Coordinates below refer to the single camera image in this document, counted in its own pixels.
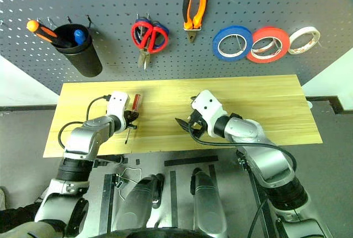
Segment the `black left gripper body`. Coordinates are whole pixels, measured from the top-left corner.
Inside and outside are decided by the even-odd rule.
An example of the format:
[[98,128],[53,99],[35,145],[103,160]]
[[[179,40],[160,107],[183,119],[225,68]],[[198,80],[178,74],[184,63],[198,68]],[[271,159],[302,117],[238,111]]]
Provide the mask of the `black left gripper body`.
[[132,126],[132,117],[133,117],[133,112],[130,110],[125,110],[124,111],[124,119],[125,119],[125,129],[129,129]]

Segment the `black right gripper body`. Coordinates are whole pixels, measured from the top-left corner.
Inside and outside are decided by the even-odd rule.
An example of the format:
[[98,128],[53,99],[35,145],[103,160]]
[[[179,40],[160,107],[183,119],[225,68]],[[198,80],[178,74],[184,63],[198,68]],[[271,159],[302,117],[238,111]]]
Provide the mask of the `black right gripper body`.
[[197,110],[189,116],[188,130],[194,137],[201,137],[206,132],[206,122]]

